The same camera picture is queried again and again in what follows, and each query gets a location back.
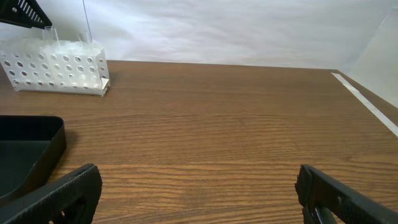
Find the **white tape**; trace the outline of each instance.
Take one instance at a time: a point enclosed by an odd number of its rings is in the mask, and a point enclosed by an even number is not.
[[[345,80],[340,74],[332,74],[350,91],[357,97],[360,102],[363,103],[379,120],[387,126],[390,131],[392,131],[398,137],[398,127],[390,120],[386,115],[384,115],[379,109],[377,109],[368,99],[366,99],[355,87],[353,87],[347,80]]]

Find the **black tray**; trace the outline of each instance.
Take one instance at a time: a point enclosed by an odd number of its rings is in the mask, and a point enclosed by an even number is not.
[[[67,146],[55,116],[0,116],[0,206],[43,186]]]

